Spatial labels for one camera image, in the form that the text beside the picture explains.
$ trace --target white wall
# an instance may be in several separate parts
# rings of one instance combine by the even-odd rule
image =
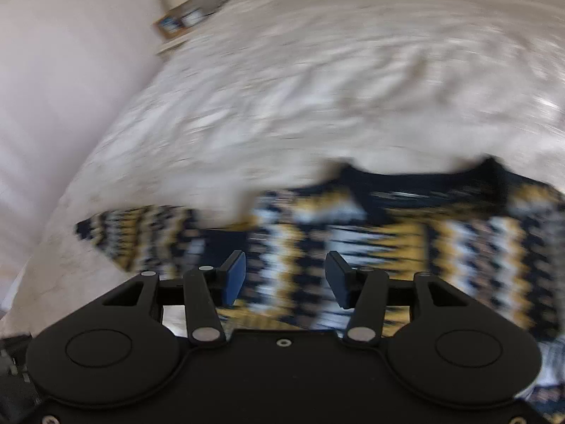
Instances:
[[[57,200],[160,67],[158,0],[0,0],[0,301]]]

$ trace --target metal screw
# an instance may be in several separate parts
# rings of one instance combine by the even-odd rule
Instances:
[[[55,416],[43,416],[41,424],[60,424]]]
[[[279,340],[277,340],[277,346],[279,348],[287,348],[292,344],[292,341],[290,341],[290,339],[287,338],[281,338]]]
[[[353,327],[347,330],[347,336],[354,341],[368,342],[377,336],[377,333],[369,327]]]
[[[220,337],[220,332],[214,327],[200,327],[192,332],[192,337],[202,342],[216,341]]]

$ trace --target white bedsheet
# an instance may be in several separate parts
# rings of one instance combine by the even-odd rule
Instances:
[[[4,334],[128,279],[73,234],[109,208],[236,220],[260,189],[350,159],[446,171],[481,154],[565,188],[565,0],[233,0],[117,120],[29,261]]]

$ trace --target nightstand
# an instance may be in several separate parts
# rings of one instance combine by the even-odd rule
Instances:
[[[185,33],[178,38],[174,38],[170,41],[163,43],[160,49],[157,51],[157,55],[163,59],[165,62],[168,61],[172,54],[179,49],[184,43],[186,43],[194,34],[194,30]]]

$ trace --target navy and yellow sweater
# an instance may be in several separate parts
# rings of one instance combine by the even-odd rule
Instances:
[[[125,271],[168,277],[244,250],[240,298],[220,310],[232,327],[343,330],[351,311],[337,306],[324,279],[326,253],[336,250],[353,268],[396,279],[432,272],[551,343],[560,333],[564,210],[555,188],[488,158],[448,175],[346,166],[314,187],[263,193],[250,222],[225,229],[199,229],[189,208],[148,206],[100,213],[78,223],[77,234]],[[383,334],[408,321],[408,308],[389,307]]]

